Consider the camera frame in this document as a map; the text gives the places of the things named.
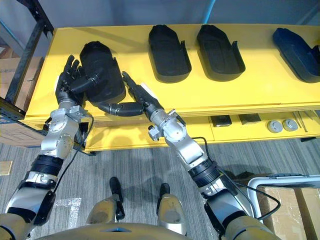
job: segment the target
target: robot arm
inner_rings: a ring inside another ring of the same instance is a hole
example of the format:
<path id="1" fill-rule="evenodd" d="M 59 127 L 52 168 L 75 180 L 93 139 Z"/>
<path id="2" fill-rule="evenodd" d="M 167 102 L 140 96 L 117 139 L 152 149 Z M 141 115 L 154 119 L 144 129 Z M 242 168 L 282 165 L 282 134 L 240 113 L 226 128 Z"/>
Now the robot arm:
<path id="1" fill-rule="evenodd" d="M 250 216 L 252 210 L 241 202 L 238 190 L 219 171 L 217 163 L 188 135 L 186 123 L 176 111 L 166 113 L 157 99 L 137 85 L 126 72 L 122 74 L 129 93 L 143 106 L 146 117 L 153 123 L 148 128 L 149 136 L 154 141 L 164 137 L 206 199 L 204 209 L 214 229 L 228 240 L 278 240 L 266 226 Z"/>
<path id="2" fill-rule="evenodd" d="M 73 56 L 69 57 L 59 77 L 56 90 L 59 108 L 50 114 L 51 123 L 41 142 L 40 153 L 12 195 L 5 214 L 0 215 L 3 239 L 26 239 L 35 226 L 48 221 L 56 198 L 54 188 L 58 174 L 73 148 L 79 123 L 92 118 L 80 106 L 83 96 L 66 91 L 67 82 L 73 81 L 77 74 L 79 62 L 72 65 L 73 59 Z"/>

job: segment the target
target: cardboard box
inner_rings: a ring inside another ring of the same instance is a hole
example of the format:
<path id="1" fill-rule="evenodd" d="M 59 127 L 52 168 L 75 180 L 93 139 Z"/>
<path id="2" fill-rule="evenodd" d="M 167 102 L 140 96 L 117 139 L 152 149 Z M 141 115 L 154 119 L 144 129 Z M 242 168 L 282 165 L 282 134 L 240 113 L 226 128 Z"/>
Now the cardboard box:
<path id="1" fill-rule="evenodd" d="M 295 195 L 307 239 L 320 239 L 320 188 L 296 188 Z"/>
<path id="2" fill-rule="evenodd" d="M 0 115 L 0 143 L 19 147 L 40 146 L 45 136 Z"/>
<path id="3" fill-rule="evenodd" d="M 0 59 L 0 97 L 5 98 L 20 58 Z M 33 57 L 25 74 L 15 105 L 27 111 L 43 64 L 42 57 Z"/>
<path id="4" fill-rule="evenodd" d="M 275 197 L 281 202 L 278 211 L 263 220 L 263 223 L 282 240 L 306 240 L 306 233 L 300 214 L 295 191 L 284 187 L 260 187 L 259 190 Z M 277 206 L 272 199 L 258 194 L 262 214 Z"/>

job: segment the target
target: round metal part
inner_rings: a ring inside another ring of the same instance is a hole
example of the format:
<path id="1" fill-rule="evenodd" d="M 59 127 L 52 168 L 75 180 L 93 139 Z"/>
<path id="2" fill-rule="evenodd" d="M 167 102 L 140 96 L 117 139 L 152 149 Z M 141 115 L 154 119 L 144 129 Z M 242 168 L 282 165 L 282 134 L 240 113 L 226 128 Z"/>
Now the round metal part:
<path id="1" fill-rule="evenodd" d="M 298 129 L 298 124 L 292 119 L 286 119 L 282 122 L 283 128 L 289 132 L 295 131 Z"/>
<path id="2" fill-rule="evenodd" d="M 269 131 L 274 134 L 280 133 L 283 129 L 281 123 L 276 120 L 269 121 L 267 124 L 267 127 L 268 127 Z"/>

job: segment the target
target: small black box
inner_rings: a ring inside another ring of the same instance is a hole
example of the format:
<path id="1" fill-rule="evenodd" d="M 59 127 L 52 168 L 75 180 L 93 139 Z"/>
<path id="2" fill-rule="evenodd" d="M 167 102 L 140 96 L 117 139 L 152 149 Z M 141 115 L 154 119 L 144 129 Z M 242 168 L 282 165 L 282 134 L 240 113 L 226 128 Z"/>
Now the small black box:
<path id="1" fill-rule="evenodd" d="M 232 124 L 229 115 L 211 116 L 211 121 L 214 127 L 227 127 Z"/>

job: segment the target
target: white wall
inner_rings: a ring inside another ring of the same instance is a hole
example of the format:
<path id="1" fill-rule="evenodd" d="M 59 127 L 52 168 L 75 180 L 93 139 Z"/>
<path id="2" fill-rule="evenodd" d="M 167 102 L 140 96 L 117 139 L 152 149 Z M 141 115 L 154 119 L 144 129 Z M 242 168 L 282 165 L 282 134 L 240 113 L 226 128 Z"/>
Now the white wall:
<path id="1" fill-rule="evenodd" d="M 54 28 L 202 23 L 211 0 L 40 0 Z M 216 0 L 209 23 L 296 24 L 318 0 Z M 0 20 L 25 46 L 35 25 L 28 9 L 0 0 Z M 44 56 L 42 36 L 35 55 Z"/>

